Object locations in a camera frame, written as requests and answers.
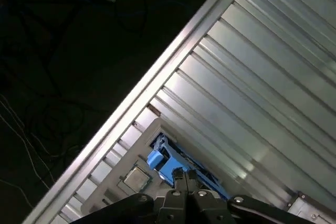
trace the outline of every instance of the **metal rack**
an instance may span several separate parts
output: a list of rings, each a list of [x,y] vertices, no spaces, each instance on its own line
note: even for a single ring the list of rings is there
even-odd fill
[[[226,188],[336,210],[336,0],[207,0],[24,224],[67,223],[158,116]]]

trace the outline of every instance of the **dark background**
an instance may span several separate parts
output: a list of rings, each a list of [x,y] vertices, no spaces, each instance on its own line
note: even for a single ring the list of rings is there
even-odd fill
[[[55,180],[62,174],[205,2],[146,0],[145,5],[144,0],[117,0],[99,5],[93,3],[104,0],[81,0],[88,4],[26,4],[57,29],[74,6],[80,8],[59,37],[55,52],[49,53],[55,35],[11,1],[0,2],[1,223],[20,223],[31,211],[18,187],[33,206],[47,192],[34,173],[25,144],[36,172],[51,187],[48,169]],[[30,27],[30,36],[26,36],[17,14]],[[5,98],[22,124],[13,119]]]

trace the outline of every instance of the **screw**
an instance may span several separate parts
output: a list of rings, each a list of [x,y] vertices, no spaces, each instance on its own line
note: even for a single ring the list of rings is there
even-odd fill
[[[146,197],[146,196],[141,196],[141,197],[139,198],[139,201],[140,201],[140,202],[145,202],[145,201],[147,201],[147,197]]]
[[[235,200],[235,202],[237,202],[237,203],[242,203],[242,202],[244,201],[244,199],[241,198],[241,197],[236,197],[234,200]]]
[[[206,195],[206,191],[199,191],[199,192],[198,192],[198,195],[200,195],[200,196],[205,196],[205,195]]]
[[[179,195],[181,195],[181,192],[180,191],[173,191],[172,195],[179,196]]]

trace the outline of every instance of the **white wire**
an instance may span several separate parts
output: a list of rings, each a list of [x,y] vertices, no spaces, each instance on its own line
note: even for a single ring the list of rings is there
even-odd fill
[[[25,192],[22,190],[21,187],[19,187],[19,186],[17,186],[17,185],[14,185],[14,184],[12,184],[12,183],[10,183],[10,182],[8,182],[8,181],[5,181],[5,180],[3,180],[3,179],[0,179],[0,182],[5,183],[5,184],[7,184],[7,185],[9,185],[9,186],[13,186],[13,187],[19,189],[19,190],[21,191],[23,197],[25,197],[25,200],[26,200],[27,204],[28,204],[31,208],[33,208],[32,204],[29,202],[29,200],[28,200],[28,198],[27,198]]]
[[[30,159],[30,162],[31,162],[31,165],[32,165],[32,167],[33,167],[33,170],[34,170],[34,172],[35,172],[35,175],[41,180],[41,182],[49,189],[49,186],[42,180],[42,178],[40,177],[40,175],[38,175],[38,173],[37,173],[37,171],[36,171],[36,169],[35,169],[35,165],[34,165],[34,162],[33,162],[33,159],[32,159],[32,157],[31,157],[31,155],[30,155],[30,152],[29,152],[29,149],[28,149],[28,146],[27,146],[27,144],[26,144],[26,142],[25,142],[25,140],[21,137],[21,135],[19,134],[19,133],[17,133],[16,131],[15,131],[15,129],[13,129],[12,128],[12,126],[2,117],[2,115],[0,114],[0,118],[4,121],[4,123],[6,123],[7,124],[7,126],[12,130],[12,131],[14,131],[14,133],[22,140],[22,142],[24,143],[24,145],[25,145],[25,148],[26,148],[26,151],[27,151],[27,153],[28,153],[28,157],[29,157],[29,159]]]
[[[13,108],[11,107],[10,103],[8,102],[8,100],[2,95],[0,94],[0,96],[6,101],[7,105],[9,106],[9,109],[6,107],[6,105],[3,104],[3,102],[0,100],[0,103],[3,105],[3,107],[8,111],[9,114],[11,114],[12,118],[15,120],[15,122],[17,123],[17,126],[19,126],[19,128],[21,129],[25,139],[27,140],[27,142],[29,143],[29,145],[33,148],[34,152],[36,153],[37,157],[39,160],[41,160],[41,162],[44,164],[44,166],[47,168],[47,170],[49,171],[49,174],[51,176],[51,180],[52,182],[55,183],[55,179],[51,173],[51,171],[49,170],[49,167],[47,166],[47,164],[43,161],[43,159],[37,154],[37,151],[35,150],[35,148],[33,147],[33,145],[31,144],[31,142],[29,141],[29,138],[27,137],[27,135],[25,134],[24,129],[19,125],[19,123],[17,122],[16,118],[21,122],[21,124],[23,124],[23,122],[21,121],[21,119],[18,117],[18,115],[15,113],[15,111],[13,110]],[[44,145],[42,144],[42,142],[40,141],[40,139],[38,139],[38,137],[35,136],[35,138],[39,141],[39,143],[41,144],[41,146],[43,147],[43,149],[48,153],[48,151],[45,149]]]
[[[17,125],[20,127],[20,125],[18,124],[17,120],[19,120],[21,126],[25,126],[25,124],[22,122],[22,120],[20,119],[20,117],[15,113],[15,111],[13,110],[11,104],[9,103],[9,101],[6,99],[6,97],[3,94],[0,94],[0,96],[5,100],[5,102],[7,103],[8,108],[11,110],[11,112],[8,110],[8,108],[6,107],[6,105],[4,105],[1,100],[0,103],[5,107],[5,109],[11,114],[11,116],[13,117],[13,119],[16,121]],[[40,143],[40,145],[42,146],[42,148],[44,149],[44,151],[50,155],[50,153],[48,152],[48,150],[45,148],[45,146],[43,145],[43,143],[41,142],[41,140],[34,134],[32,133],[32,136]]]

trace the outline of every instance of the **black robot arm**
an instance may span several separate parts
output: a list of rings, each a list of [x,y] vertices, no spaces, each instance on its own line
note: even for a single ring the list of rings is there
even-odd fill
[[[192,170],[175,169],[173,178],[174,188],[159,191],[155,200],[146,194],[134,194],[72,223],[311,223],[246,195],[224,201],[215,191],[199,189]]]

